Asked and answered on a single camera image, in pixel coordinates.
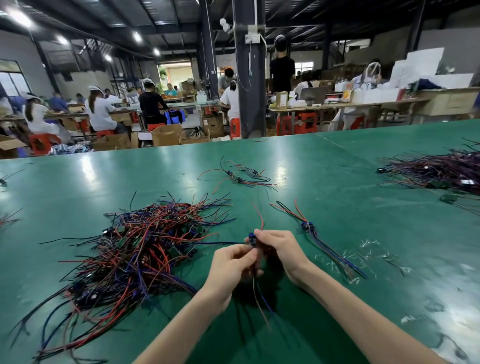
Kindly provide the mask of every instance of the forearm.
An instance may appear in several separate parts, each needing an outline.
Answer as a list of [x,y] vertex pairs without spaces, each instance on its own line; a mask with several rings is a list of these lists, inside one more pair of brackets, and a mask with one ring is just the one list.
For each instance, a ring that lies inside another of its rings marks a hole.
[[313,264],[302,271],[300,280],[305,289],[347,332],[371,364],[445,364],[432,350]]
[[133,364],[181,364],[220,311],[201,290]]

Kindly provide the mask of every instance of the black t-shirt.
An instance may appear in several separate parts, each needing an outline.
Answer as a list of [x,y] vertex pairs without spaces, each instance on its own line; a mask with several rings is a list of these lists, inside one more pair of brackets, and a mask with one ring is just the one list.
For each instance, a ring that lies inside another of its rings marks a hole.
[[295,61],[290,57],[275,58],[270,62],[270,74],[273,75],[273,92],[292,90],[290,80],[295,74]]
[[160,103],[165,110],[168,109],[168,105],[157,92],[145,91],[140,95],[140,108],[145,117],[160,115],[158,103]]

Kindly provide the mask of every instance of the ceiling light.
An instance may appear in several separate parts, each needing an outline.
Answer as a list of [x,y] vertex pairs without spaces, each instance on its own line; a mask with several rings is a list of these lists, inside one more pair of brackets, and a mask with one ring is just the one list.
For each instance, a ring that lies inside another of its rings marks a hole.
[[57,36],[57,40],[64,46],[68,45],[68,40],[64,36]]
[[18,9],[7,10],[8,15],[15,20],[18,24],[23,25],[25,28],[31,28],[33,25],[32,20]]
[[138,32],[133,32],[133,39],[135,40],[135,42],[137,43],[141,43],[142,42],[142,36],[140,34],[138,34]]

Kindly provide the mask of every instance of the ceiling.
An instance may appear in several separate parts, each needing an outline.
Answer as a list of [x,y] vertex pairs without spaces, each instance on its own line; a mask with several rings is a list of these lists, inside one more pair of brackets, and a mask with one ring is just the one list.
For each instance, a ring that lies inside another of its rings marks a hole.
[[[212,30],[217,52],[234,50],[233,36],[221,30],[219,20],[233,23],[232,0],[211,3]],[[0,11],[16,0],[0,0]],[[411,23],[419,0],[265,0],[266,39],[269,44],[284,34],[294,50],[321,49],[325,24],[332,22],[332,41],[371,38]],[[197,52],[197,26],[201,22],[196,0],[18,0],[35,22],[34,36],[49,40],[56,34],[70,39],[96,38],[124,51],[153,57],[189,57]],[[477,5],[478,0],[427,0],[426,19],[445,18]],[[0,29],[25,29],[0,12]],[[133,40],[136,31],[142,44]]]

